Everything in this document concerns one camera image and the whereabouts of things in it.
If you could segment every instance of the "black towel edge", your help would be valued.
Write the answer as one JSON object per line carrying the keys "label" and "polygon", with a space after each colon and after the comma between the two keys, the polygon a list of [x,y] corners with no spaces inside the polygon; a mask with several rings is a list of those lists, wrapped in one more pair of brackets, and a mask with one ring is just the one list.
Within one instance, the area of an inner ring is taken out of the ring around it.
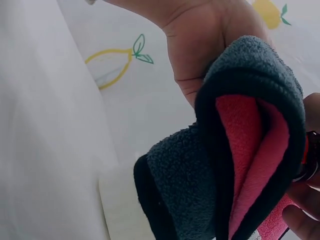
{"label": "black towel edge", "polygon": [[133,177],[138,200],[156,240],[178,240],[174,221],[156,187],[147,154],[134,165]]}
{"label": "black towel edge", "polygon": [[[234,166],[233,162],[231,165],[229,161],[214,161],[213,157],[217,153],[213,152],[210,147],[216,144],[213,139],[216,133],[213,133],[213,128],[211,127],[213,119],[216,121],[217,118],[214,116],[216,111],[213,111],[216,98],[223,95],[238,94],[262,99],[278,108],[287,121],[290,131],[289,145],[291,150],[285,152],[283,160],[276,172],[244,216],[240,227],[232,238],[232,240],[243,240],[249,238],[270,214],[285,194],[286,189],[298,171],[302,159],[300,159],[300,156],[302,157],[304,152],[306,130],[304,119],[296,113],[301,113],[303,103],[302,100],[299,102],[300,99],[295,98],[294,89],[288,89],[284,84],[279,84],[278,82],[280,81],[275,82],[268,74],[250,68],[236,67],[226,69],[213,74],[211,78],[214,78],[214,80],[209,79],[200,89],[196,97],[195,113],[203,143],[206,146],[208,154],[212,157],[212,161],[216,162],[216,165],[224,165],[215,168],[217,191],[220,190],[217,193],[216,199],[219,210],[216,212],[217,240],[227,240],[229,237],[228,234],[226,234],[226,228],[229,227],[234,186],[233,183],[232,187],[230,186],[231,179],[227,179],[226,176],[234,176]],[[221,169],[228,169],[229,173],[223,172]]]}

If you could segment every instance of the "fingers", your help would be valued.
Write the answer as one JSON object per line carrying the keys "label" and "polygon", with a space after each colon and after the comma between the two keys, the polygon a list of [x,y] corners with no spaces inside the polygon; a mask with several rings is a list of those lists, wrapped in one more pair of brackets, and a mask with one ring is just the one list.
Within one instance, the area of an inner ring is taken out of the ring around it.
{"label": "fingers", "polygon": [[288,227],[302,240],[320,239],[320,223],[308,217],[301,209],[290,205],[283,210],[282,217]]}
{"label": "fingers", "polygon": [[304,100],[307,131],[320,133],[320,93],[312,93]]}
{"label": "fingers", "polygon": [[307,184],[314,188],[320,188],[320,171],[317,172],[310,180],[308,180]]}
{"label": "fingers", "polygon": [[303,183],[295,183],[287,191],[289,197],[304,211],[320,220],[320,192]]}

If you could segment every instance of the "gray microfiber towel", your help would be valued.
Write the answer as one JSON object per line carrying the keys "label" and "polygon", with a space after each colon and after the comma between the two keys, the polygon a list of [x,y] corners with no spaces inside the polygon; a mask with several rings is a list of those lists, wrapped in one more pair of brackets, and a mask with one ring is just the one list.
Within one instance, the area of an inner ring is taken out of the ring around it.
{"label": "gray microfiber towel", "polygon": [[279,239],[286,189],[303,159],[302,89],[264,41],[243,36],[211,65],[196,123],[154,145],[134,167],[157,240]]}

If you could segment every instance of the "folded towel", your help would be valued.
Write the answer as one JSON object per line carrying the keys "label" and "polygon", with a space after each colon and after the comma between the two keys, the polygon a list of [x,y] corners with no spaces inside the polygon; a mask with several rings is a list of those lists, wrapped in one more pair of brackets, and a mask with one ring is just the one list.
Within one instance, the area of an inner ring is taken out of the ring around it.
{"label": "folded towel", "polygon": [[[131,168],[134,209],[149,223],[143,226],[157,240],[279,239],[287,229],[282,210],[292,203],[284,194],[306,142],[302,89],[291,69],[261,39],[241,37],[209,69],[195,114],[195,124]],[[114,178],[119,186],[128,179]],[[105,215],[109,226],[106,209]]]}

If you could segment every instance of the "hand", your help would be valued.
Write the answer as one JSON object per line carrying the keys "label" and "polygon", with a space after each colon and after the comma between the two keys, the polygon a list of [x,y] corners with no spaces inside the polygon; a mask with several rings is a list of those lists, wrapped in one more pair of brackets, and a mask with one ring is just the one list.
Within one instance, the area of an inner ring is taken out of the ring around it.
{"label": "hand", "polygon": [[193,5],[182,4],[162,29],[175,81],[193,106],[209,64],[228,45],[244,35],[257,36],[269,44],[271,41],[263,20],[246,0],[184,2]]}
{"label": "hand", "polygon": [[[304,99],[306,126],[308,131],[320,133],[320,94],[314,93]],[[289,228],[302,240],[320,239],[320,172],[307,183],[293,183],[288,190],[290,198],[298,205],[288,206],[282,216]]]}

